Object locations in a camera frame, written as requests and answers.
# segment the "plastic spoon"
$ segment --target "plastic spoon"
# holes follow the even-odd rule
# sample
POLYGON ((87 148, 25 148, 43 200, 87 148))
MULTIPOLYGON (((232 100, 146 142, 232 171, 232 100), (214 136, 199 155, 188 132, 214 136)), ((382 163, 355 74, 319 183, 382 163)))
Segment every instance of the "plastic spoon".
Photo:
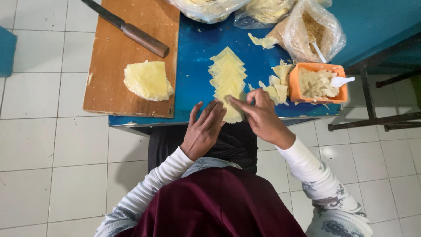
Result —
POLYGON ((330 81, 330 85, 332 87, 339 88, 339 87, 343 86, 345 83, 353 81, 353 80, 355 80, 355 77, 345 78, 345 77, 336 76, 336 77, 332 78, 332 80, 330 81))
POLYGON ((316 44, 316 37, 314 37, 313 33, 311 33, 310 31, 307 32, 307 34, 309 35, 309 42, 310 44, 312 44, 317 52, 317 54, 319 55, 320 59, 322 60, 322 62, 326 63, 326 59, 323 56, 322 52, 320 52, 319 47, 316 44))

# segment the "blue wall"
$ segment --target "blue wall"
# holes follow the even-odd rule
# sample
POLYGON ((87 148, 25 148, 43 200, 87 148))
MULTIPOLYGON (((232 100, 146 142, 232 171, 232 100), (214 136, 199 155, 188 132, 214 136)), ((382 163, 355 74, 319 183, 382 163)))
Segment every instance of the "blue wall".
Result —
POLYGON ((421 32, 421 0, 333 0, 346 46, 332 60, 348 67, 421 32))

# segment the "lap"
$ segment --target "lap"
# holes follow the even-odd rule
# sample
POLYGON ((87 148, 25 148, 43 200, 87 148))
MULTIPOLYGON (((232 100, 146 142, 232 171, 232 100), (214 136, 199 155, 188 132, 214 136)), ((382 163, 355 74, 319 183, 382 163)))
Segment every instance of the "lap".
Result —
MULTIPOLYGON (((159 166, 184 140, 187 125, 152 127, 149 139, 148 172, 159 166)), ((257 137, 247 122, 225 124, 216 144, 204 155, 234 162, 257 172, 257 137)))

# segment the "orange plastic container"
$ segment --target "orange plastic container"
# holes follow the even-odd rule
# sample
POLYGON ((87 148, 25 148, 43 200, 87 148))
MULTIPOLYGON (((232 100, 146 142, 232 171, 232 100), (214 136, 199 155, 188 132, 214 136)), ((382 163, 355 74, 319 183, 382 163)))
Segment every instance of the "orange plastic container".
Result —
POLYGON ((301 96, 300 93, 300 83, 298 82, 298 70, 300 68, 307 69, 309 71, 320 71, 320 70, 332 70, 332 72, 337 73, 340 77, 345 77, 345 70, 341 65, 333 65, 326 63, 314 63, 314 62, 299 62, 295 66, 294 70, 290 72, 290 81, 289 81, 289 92, 291 102, 309 102, 309 103, 320 103, 320 104, 339 104, 340 102, 346 102, 348 100, 348 88, 346 84, 339 88, 339 94, 336 97, 330 99, 314 99, 314 98, 305 98, 301 96))

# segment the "floor tile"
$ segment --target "floor tile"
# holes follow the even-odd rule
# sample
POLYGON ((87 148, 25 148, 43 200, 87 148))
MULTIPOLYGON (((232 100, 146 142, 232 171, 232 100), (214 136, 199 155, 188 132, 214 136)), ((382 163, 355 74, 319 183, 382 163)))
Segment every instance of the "floor tile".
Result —
POLYGON ((360 182, 388 178, 380 142, 351 144, 360 182))
POLYGON ((341 183, 358 183, 350 144, 321 146, 320 157, 331 168, 341 183))
POLYGON ((2 119, 57 117, 59 73, 14 73, 7 78, 2 119))
POLYGON ((107 164, 53 169, 48 222, 105 214, 107 164))
POLYGON ((391 178, 399 218, 421 214, 421 188, 416 175, 391 178))
POLYGON ((108 117, 58 118, 54 167, 107 163, 108 117))
POLYGON ((6 29, 13 29, 17 1, 18 0, 0 0, 1 27, 6 29))
MULTIPOLYGON (((377 118, 397 115, 396 107, 376 107, 377 118)), ((384 131, 383 125, 376 125, 380 141, 405 139, 406 134, 404 129, 384 131)))
POLYGON ((87 73, 62 73, 59 100, 59 117, 99 116, 82 110, 87 73))
POLYGON ((365 213, 371 223, 398 218, 388 179, 360 183, 365 213))
POLYGON ((257 137, 257 151, 269 151, 276 150, 275 145, 269 142, 263 141, 260 137, 257 137))
MULTIPOLYGON (((320 160, 319 147, 316 147, 316 146, 315 147, 308 147, 308 149, 310 150, 311 153, 313 153, 313 155, 318 160, 320 160)), ((289 165, 288 165, 288 162, 287 162, 287 175, 288 175, 288 183, 289 183, 289 187, 290 187, 291 192, 303 190, 303 185, 302 185, 301 181, 292 176, 291 170, 290 170, 289 165)))
POLYGON ((15 29, 64 31, 67 0, 19 0, 15 29))
POLYGON ((80 0, 69 0, 67 7, 66 31, 95 32, 98 13, 80 0))
POLYGON ((66 32, 64 40, 64 73, 87 73, 91 62, 95 33, 66 32))
POLYGON ((381 148, 390 178, 416 174, 407 140, 382 141, 381 148))
POLYGON ((405 79, 393 83, 398 105, 416 105, 417 97, 415 96, 414 87, 411 79, 405 79))
MULTIPOLYGON (((366 107, 344 108, 346 122, 356 122, 368 119, 366 107)), ((348 129, 351 143, 366 143, 379 141, 375 125, 348 129)))
POLYGON ((0 228, 46 223, 51 169, 0 172, 0 228))
POLYGON ((6 78, 0 78, 0 105, 3 99, 3 89, 6 78))
POLYGON ((0 171, 53 166, 55 118, 0 120, 0 171))
POLYGON ((343 116, 335 116, 331 118, 318 119, 314 122, 317 132, 317 140, 319 145, 338 145, 350 143, 347 129, 340 129, 330 132, 328 124, 344 123, 343 116))
POLYGON ((293 132, 297 137, 300 138, 304 146, 312 147, 318 146, 316 128, 314 126, 314 121, 295 124, 288 126, 289 130, 293 132))
POLYGON ((361 197, 360 185, 358 183, 344 184, 348 192, 354 197, 354 199, 361 204, 362 210, 364 211, 364 203, 361 197))
POLYGON ((382 88, 376 88, 376 81, 384 81, 390 78, 390 75, 368 75, 371 94, 375 106, 396 106, 397 99, 393 85, 387 85, 382 88))
POLYGON ((94 217, 74 221, 48 223, 47 237, 59 237, 65 233, 66 237, 93 236, 105 217, 94 217))
POLYGON ((257 152, 256 175, 267 179, 277 193, 289 192, 286 161, 277 150, 257 152))
POLYGON ((313 205, 304 191, 291 192, 292 210, 294 218, 305 232, 313 219, 313 205))
MULTIPOLYGON (((414 112, 420 112, 420 109, 418 106, 399 106, 398 107, 399 114, 405 114, 405 113, 414 113, 414 112)), ((421 137, 421 128, 407 128, 404 129, 406 133, 407 138, 418 138, 421 137)))
POLYGON ((365 107, 364 91, 362 90, 362 82, 360 75, 347 75, 348 77, 355 77, 355 81, 347 83, 348 100, 343 103, 346 107, 365 107))
POLYGON ((0 236, 4 237, 45 237, 46 233, 47 224, 0 229, 0 236))
POLYGON ((108 162, 148 160, 149 138, 109 128, 108 162))
POLYGON ((291 203, 291 194, 290 193, 281 193, 278 194, 279 198, 282 200, 284 205, 288 208, 288 211, 292 214, 292 203, 291 203))
POLYGON ((370 225, 373 237, 403 237, 399 220, 385 221, 370 225))
POLYGON ((419 237, 421 233, 421 215, 400 219, 403 237, 419 237))
POLYGON ((64 32, 14 30, 18 37, 13 71, 59 73, 63 59, 64 32))
POLYGON ((108 164, 107 213, 148 174, 148 161, 108 164))
POLYGON ((408 139, 417 174, 421 174, 421 138, 408 139))

